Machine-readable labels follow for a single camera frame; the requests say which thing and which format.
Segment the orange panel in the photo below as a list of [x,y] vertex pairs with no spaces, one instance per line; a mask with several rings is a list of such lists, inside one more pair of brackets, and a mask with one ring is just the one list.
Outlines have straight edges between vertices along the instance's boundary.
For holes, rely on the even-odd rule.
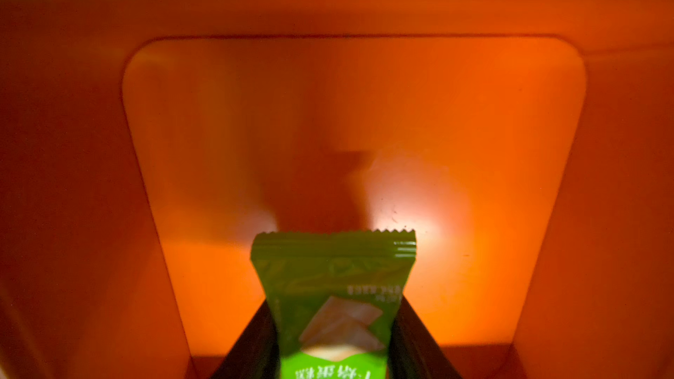
[[515,344],[530,379],[671,378],[674,48],[587,64],[593,81]]
[[[618,367],[633,375],[626,377],[659,366],[671,372],[670,300],[653,291],[668,290],[671,278],[670,245],[658,237],[668,237],[671,212],[672,62],[662,47],[674,44],[673,9],[674,0],[0,0],[0,362],[31,378],[181,378],[187,369],[121,101],[135,56],[132,66],[154,73],[133,82],[148,104],[162,91],[157,80],[173,97],[166,105],[179,94],[198,104],[215,103],[214,94],[223,100],[167,107],[176,112],[171,119],[137,109],[150,114],[141,127],[201,115],[207,122],[206,131],[155,140],[157,158],[190,160],[157,167],[165,177],[146,176],[157,228],[171,243],[164,251],[179,310],[213,322],[184,316],[187,333],[232,316],[222,334],[200,336],[202,348],[225,351],[262,299],[246,257],[257,230],[274,228],[274,220],[314,229],[402,224],[417,227],[424,245],[412,303],[452,346],[448,354],[485,350],[489,369],[477,353],[463,366],[486,374],[512,336],[577,119],[584,82],[577,72],[590,56],[588,111],[518,334],[523,364],[509,366],[535,377],[559,366],[575,369],[573,377],[620,377]],[[363,46],[329,35],[360,37]],[[156,42],[136,54],[156,39],[204,36],[269,39],[200,48],[193,40]],[[153,53],[159,60],[142,60]],[[287,59],[271,65],[274,56]],[[256,71],[264,64],[271,66]],[[272,99],[277,91],[288,94]],[[244,95],[257,101],[229,105]],[[310,134],[293,142],[292,129]],[[207,139],[214,132],[221,136]],[[135,137],[148,133],[133,129]],[[189,149],[188,140],[198,147]],[[141,143],[141,160],[155,155]],[[279,143],[288,148],[267,148]],[[330,164],[303,172],[314,157]],[[216,171],[224,168],[227,177]],[[182,183],[152,183],[171,176]],[[311,199],[287,193],[279,180]],[[158,200],[163,189],[172,194]],[[329,204],[311,205],[322,197]],[[246,223],[223,223],[222,213]],[[326,223],[332,214],[339,217]],[[164,224],[170,216],[173,224]],[[190,238],[164,237],[166,228]],[[631,276],[630,254],[647,261]],[[175,260],[193,269],[184,281]],[[605,272],[611,281],[601,279]],[[234,295],[239,301],[230,302]],[[569,298],[557,306],[556,295]],[[197,305],[205,301],[214,304]],[[649,319],[662,336],[645,333]]]
[[249,246],[277,223],[416,229],[407,296],[436,340],[510,343],[584,82],[545,38],[143,48],[123,97],[192,354],[229,351],[264,298]]
[[190,354],[119,90],[101,81],[118,61],[13,39],[0,40],[14,62],[0,71],[0,362],[12,379],[183,379]]

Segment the cake image on package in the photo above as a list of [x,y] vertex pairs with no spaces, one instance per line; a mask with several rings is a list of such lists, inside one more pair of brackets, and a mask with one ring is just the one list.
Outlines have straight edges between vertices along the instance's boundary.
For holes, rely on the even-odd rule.
[[261,233],[280,379],[385,379],[391,328],[417,256],[415,232]]
[[384,344],[367,329],[382,313],[368,303],[330,296],[299,336],[301,351],[316,358],[341,361],[383,350]]

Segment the orange plastic wall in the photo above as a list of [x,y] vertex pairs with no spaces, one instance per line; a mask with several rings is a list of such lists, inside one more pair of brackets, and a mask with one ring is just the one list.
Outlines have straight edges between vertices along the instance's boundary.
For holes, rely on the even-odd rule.
[[527,376],[674,378],[674,48],[586,57],[515,348]]
[[264,299],[250,245],[277,228],[416,230],[405,293],[451,352],[512,341],[585,71],[551,38],[182,39],[122,92],[193,355]]

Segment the green snack package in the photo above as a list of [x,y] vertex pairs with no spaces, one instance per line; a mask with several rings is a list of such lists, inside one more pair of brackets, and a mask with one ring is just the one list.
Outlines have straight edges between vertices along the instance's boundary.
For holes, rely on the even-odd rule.
[[251,261],[278,332],[281,379],[384,379],[415,232],[261,233]]

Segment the snack wrapper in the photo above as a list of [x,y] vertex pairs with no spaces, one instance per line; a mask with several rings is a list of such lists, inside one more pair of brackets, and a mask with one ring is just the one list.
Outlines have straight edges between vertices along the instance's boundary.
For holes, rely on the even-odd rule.
[[278,332],[281,379],[384,379],[415,232],[261,233],[251,261]]

